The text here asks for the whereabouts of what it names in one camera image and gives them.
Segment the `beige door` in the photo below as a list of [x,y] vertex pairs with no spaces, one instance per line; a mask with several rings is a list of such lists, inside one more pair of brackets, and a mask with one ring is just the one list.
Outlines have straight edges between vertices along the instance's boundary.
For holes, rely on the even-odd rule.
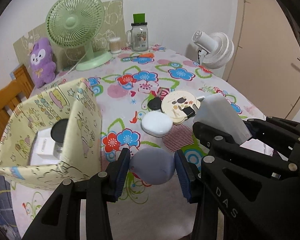
[[276,0],[238,0],[235,53],[223,77],[266,116],[300,110],[300,48]]

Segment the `orange handled scissors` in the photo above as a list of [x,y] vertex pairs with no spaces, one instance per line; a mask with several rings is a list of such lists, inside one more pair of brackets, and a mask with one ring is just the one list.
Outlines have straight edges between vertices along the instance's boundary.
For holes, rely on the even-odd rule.
[[153,59],[154,58],[154,54],[153,53],[144,53],[144,54],[138,55],[136,57],[144,57],[144,58]]

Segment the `white remote control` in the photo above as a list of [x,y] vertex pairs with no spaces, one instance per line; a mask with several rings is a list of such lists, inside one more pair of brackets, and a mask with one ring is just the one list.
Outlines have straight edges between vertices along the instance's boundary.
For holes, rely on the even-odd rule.
[[205,99],[205,96],[202,95],[197,98],[197,101],[202,102],[204,99]]

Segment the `white earbuds case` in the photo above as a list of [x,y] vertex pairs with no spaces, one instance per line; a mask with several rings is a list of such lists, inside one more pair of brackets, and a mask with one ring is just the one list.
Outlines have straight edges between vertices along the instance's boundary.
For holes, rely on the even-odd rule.
[[171,118],[157,111],[148,112],[141,120],[141,128],[147,134],[157,138],[164,137],[171,130],[172,126]]

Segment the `green cup on jar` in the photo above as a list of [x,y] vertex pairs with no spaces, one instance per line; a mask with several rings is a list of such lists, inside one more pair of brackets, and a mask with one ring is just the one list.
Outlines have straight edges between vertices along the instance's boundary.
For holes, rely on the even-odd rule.
[[145,13],[133,14],[134,24],[145,23],[145,22],[146,22]]

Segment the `glass mason jar mug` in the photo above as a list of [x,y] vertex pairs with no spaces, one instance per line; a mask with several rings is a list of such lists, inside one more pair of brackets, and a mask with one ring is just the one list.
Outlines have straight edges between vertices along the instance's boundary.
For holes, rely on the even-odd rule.
[[136,52],[148,50],[147,22],[131,24],[131,29],[126,32],[126,44]]

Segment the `wooden chair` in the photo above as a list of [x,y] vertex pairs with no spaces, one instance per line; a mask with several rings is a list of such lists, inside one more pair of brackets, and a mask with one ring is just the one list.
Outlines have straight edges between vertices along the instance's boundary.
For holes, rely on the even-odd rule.
[[21,102],[19,95],[22,94],[26,98],[29,98],[34,89],[34,83],[23,64],[20,65],[13,74],[14,80],[0,90],[0,139],[10,118],[6,107],[14,111],[16,106]]

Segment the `lavender round case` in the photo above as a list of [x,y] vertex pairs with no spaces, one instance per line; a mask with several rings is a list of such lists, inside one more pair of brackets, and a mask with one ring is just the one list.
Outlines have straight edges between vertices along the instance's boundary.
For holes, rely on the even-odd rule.
[[129,170],[147,184],[161,185],[175,173],[174,157],[161,148],[147,147],[131,157]]

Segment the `white Mingyuan charger plug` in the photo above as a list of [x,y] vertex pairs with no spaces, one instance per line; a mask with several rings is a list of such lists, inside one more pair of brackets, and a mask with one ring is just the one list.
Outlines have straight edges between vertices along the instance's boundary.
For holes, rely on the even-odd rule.
[[51,137],[51,127],[37,132],[31,146],[30,165],[57,164],[59,157],[55,152],[56,142]]

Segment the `purple plush rabbit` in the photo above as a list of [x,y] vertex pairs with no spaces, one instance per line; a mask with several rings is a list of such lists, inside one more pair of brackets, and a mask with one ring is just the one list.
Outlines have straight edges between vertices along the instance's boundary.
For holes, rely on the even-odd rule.
[[53,61],[53,51],[47,37],[42,37],[34,43],[30,53],[30,68],[37,88],[55,79],[56,63]]

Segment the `beige patterned cardboard panel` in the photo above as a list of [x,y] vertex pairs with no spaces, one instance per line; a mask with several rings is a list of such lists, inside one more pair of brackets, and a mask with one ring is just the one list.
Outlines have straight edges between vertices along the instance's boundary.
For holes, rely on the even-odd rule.
[[[103,2],[103,6],[104,23],[99,33],[93,39],[94,51],[108,49],[108,40],[111,37],[121,38],[120,46],[126,44],[123,0]],[[27,69],[30,68],[30,52],[33,45],[42,37],[47,37],[45,23],[30,30],[13,44],[18,62],[27,67]],[[64,49],[53,42],[50,44],[53,51],[53,61],[56,63],[58,71],[74,66],[85,54],[84,47]]]

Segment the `black car key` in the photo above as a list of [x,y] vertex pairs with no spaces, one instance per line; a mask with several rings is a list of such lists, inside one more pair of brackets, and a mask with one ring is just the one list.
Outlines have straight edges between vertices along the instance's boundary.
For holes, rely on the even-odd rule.
[[147,107],[151,111],[161,110],[161,104],[164,99],[163,90],[159,90],[157,93],[151,92],[151,98],[148,100]]

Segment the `white standing fan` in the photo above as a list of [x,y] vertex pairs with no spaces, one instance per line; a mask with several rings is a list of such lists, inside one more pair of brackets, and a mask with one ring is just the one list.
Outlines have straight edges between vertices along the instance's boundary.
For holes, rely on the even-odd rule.
[[198,47],[198,63],[209,69],[222,68],[234,54],[234,43],[223,32],[207,35],[199,30],[193,34],[192,42]]

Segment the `white power adapter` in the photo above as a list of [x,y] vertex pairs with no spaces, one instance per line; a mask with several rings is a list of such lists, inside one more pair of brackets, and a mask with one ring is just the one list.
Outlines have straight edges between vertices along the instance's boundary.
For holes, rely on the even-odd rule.
[[222,94],[216,93],[207,96],[200,104],[193,122],[201,122],[207,126],[228,133],[234,141],[241,145],[252,135]]

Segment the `blue plaid cloth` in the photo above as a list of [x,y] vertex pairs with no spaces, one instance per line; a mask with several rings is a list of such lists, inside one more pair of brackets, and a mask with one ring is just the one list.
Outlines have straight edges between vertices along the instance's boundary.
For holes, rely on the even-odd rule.
[[16,226],[10,184],[3,176],[0,176],[0,229],[8,239],[19,239]]

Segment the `cotton swab container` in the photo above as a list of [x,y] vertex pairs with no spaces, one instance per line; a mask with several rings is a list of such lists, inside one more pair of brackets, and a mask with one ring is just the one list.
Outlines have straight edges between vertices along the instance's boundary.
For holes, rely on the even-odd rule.
[[109,49],[112,54],[118,54],[121,52],[120,37],[111,37],[109,38],[108,42],[109,42]]

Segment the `green desk fan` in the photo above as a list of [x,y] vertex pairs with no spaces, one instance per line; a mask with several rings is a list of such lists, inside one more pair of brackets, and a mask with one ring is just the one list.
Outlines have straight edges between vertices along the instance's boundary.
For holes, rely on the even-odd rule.
[[77,71],[97,68],[112,59],[109,51],[94,52],[92,41],[102,28],[104,6],[101,0],[58,0],[46,17],[49,39],[59,47],[84,47],[85,55],[76,64]]

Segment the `floral tablecloth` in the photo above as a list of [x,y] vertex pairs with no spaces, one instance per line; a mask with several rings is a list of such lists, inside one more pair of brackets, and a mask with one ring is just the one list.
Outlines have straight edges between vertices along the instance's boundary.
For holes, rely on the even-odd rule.
[[[31,96],[64,83],[86,78],[102,113],[100,163],[103,170],[126,147],[132,154],[147,147],[174,152],[180,148],[188,161],[200,165],[208,150],[192,133],[192,120],[174,126],[163,138],[145,133],[141,120],[149,112],[151,92],[163,95],[184,90],[196,97],[222,94],[242,119],[264,118],[264,114],[226,81],[198,63],[154,46],[146,53],[124,51],[98,68],[61,74],[54,83],[35,89]],[[154,186],[129,173],[122,196],[108,206],[115,239],[180,239],[193,227],[196,206],[183,198],[177,177]]]

